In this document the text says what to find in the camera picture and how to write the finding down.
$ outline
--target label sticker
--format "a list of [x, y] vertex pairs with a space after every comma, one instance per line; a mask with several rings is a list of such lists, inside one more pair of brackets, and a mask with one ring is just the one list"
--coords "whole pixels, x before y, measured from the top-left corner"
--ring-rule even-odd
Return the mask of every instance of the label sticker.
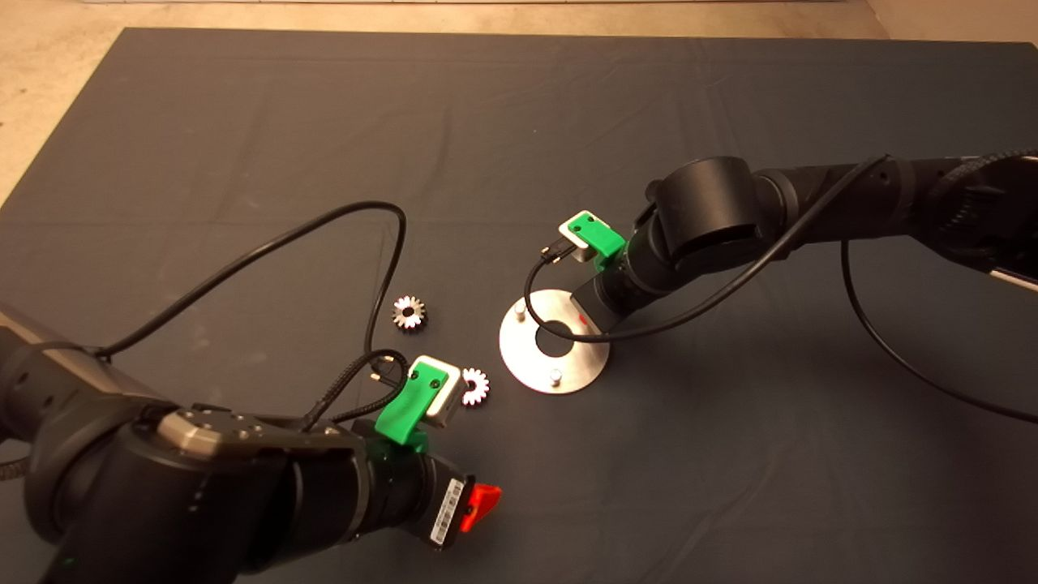
[[442, 546], [443, 540], [447, 537], [450, 521], [454, 520], [454, 513], [458, 509], [458, 502], [461, 500], [461, 492], [464, 489], [465, 483], [458, 479], [450, 479], [450, 483], [447, 484], [447, 493], [443, 496], [443, 502], [440, 503], [440, 512], [436, 515], [436, 524], [433, 526], [433, 532], [429, 534], [429, 538], [437, 546]]

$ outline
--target red release lever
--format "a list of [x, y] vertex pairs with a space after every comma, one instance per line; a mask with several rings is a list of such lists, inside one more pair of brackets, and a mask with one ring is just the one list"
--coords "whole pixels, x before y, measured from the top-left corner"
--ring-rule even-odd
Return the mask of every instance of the red release lever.
[[468, 496], [468, 509], [461, 519], [462, 533], [471, 531], [472, 526], [486, 517], [494, 508], [494, 505], [497, 505], [500, 498], [501, 488], [475, 483], [475, 486], [472, 488], [472, 494]]

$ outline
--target gear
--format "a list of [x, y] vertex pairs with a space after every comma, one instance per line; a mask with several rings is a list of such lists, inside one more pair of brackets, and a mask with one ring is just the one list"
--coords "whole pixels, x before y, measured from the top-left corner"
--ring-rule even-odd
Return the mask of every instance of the gear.
[[392, 304], [392, 324], [404, 333], [414, 333], [426, 326], [426, 305], [414, 297], [401, 297]]
[[479, 369], [462, 369], [461, 380], [468, 385], [468, 391], [461, 396], [461, 404], [466, 408], [475, 408], [487, 399], [490, 393], [490, 382], [487, 374]]

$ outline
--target green 3d-printed bracket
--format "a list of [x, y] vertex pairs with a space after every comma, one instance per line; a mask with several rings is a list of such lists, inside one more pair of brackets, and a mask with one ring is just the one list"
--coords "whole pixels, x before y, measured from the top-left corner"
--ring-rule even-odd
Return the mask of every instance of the green 3d-printed bracket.
[[567, 225], [570, 232], [579, 237], [589, 247], [596, 251], [595, 268], [605, 269], [612, 258], [623, 250], [627, 241], [624, 235], [612, 230], [602, 221], [596, 221], [591, 213], [581, 213]]
[[414, 427], [426, 415], [429, 405], [448, 378], [446, 371], [427, 363], [415, 363], [404, 390], [382, 410], [375, 421], [375, 429], [401, 446], [411, 446], [421, 452], [427, 444], [425, 433], [415, 433]]

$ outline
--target table surface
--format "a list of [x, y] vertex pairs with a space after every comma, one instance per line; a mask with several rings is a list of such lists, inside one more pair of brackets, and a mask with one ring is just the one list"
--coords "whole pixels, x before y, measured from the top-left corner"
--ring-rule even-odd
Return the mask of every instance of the table surface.
[[[373, 534], [246, 582], [1022, 582], [1038, 572], [1038, 432], [953, 402], [859, 330], [831, 245], [683, 329], [618, 344], [571, 396], [509, 374], [497, 329], [554, 226], [614, 225], [683, 162], [753, 167], [1033, 146], [1029, 45], [127, 30], [0, 211], [0, 299], [84, 343], [237, 253], [386, 198], [411, 229], [390, 294], [432, 321], [376, 345], [488, 372], [433, 450], [500, 484], [449, 553]], [[303, 413], [359, 354], [392, 223], [271, 255], [118, 360], [176, 400]], [[1038, 304], [907, 239], [854, 247], [863, 302], [920, 367], [1038, 411]], [[572, 288], [559, 263], [543, 286]], [[716, 286], [704, 277], [638, 315]], [[344, 408], [373, 398], [365, 382]], [[12, 581], [37, 577], [0, 484]]]

